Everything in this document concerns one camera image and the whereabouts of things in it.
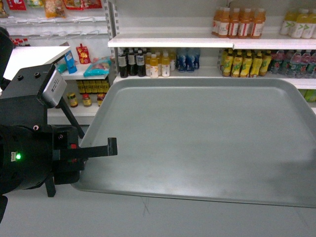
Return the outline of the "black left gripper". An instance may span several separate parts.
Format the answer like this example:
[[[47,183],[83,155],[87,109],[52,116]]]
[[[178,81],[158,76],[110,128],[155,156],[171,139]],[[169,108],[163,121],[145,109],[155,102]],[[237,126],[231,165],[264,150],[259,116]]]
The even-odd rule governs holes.
[[[73,126],[48,125],[33,130],[23,126],[0,127],[0,188],[24,190],[40,187],[53,178],[54,184],[79,180],[79,160],[117,155],[117,139],[107,145],[79,147]]]

